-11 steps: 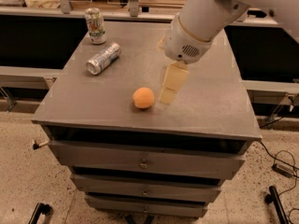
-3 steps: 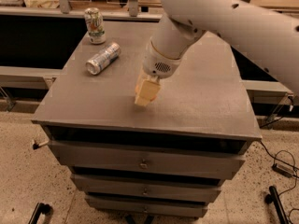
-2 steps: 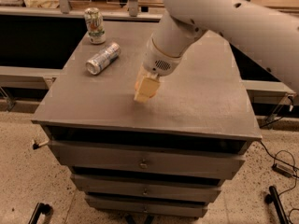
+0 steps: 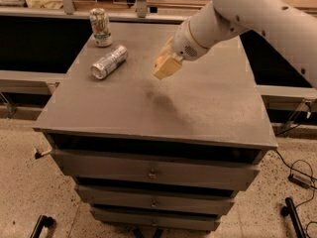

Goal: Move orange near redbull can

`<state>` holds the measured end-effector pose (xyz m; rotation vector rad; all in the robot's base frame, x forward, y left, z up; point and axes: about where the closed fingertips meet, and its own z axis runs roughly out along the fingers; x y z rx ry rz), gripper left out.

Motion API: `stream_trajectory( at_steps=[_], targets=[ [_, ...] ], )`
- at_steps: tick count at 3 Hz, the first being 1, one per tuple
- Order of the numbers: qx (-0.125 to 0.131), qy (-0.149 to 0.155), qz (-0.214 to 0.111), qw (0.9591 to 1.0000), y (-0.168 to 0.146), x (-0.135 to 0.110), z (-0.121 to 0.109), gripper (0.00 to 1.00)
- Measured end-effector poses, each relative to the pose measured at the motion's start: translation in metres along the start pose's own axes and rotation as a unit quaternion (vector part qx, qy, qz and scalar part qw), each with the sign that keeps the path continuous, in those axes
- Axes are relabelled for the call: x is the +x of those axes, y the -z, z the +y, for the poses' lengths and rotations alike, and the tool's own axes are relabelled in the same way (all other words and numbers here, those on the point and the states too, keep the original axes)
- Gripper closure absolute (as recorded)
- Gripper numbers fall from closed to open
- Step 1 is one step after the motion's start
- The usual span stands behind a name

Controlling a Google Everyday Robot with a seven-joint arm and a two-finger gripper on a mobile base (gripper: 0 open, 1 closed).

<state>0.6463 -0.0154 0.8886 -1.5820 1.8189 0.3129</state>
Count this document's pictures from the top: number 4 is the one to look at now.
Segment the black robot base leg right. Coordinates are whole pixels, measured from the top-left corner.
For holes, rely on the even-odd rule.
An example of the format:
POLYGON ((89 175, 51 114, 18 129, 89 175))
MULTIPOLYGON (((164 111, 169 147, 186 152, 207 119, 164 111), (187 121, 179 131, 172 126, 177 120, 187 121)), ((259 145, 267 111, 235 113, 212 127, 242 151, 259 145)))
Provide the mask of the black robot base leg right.
POLYGON ((291 197, 285 199, 285 205, 280 210, 283 217, 290 216, 297 238, 306 238, 295 204, 291 197))

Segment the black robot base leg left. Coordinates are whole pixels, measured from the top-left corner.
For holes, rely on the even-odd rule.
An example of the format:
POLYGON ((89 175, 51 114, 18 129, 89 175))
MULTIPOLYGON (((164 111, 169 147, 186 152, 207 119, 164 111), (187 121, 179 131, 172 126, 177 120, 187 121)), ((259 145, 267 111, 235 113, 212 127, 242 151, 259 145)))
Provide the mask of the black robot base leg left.
POLYGON ((52 228, 53 225, 54 225, 54 219, 52 217, 40 215, 30 238, 40 238, 40 235, 43 229, 52 228))

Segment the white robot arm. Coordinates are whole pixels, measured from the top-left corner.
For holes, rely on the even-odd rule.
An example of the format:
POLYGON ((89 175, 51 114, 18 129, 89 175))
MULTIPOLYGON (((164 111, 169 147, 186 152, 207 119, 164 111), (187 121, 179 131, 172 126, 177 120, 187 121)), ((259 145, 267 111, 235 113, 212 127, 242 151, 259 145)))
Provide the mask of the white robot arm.
POLYGON ((317 18, 281 0, 211 0, 165 43, 154 76, 171 76, 184 61, 198 60, 218 43, 247 31, 262 36, 317 87, 317 18))

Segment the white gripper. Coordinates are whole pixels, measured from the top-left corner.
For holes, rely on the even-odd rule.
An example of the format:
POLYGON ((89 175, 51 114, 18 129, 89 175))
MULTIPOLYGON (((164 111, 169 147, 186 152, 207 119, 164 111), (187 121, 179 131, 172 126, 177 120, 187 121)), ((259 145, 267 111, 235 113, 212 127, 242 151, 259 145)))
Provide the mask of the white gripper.
POLYGON ((208 49, 201 47, 192 37, 189 21, 184 21, 158 54, 158 57, 162 56, 161 63, 155 66, 154 71, 154 76, 158 79, 169 77, 182 68, 182 63, 179 60, 172 56, 164 57, 171 49, 184 60, 198 60, 208 52, 208 49))

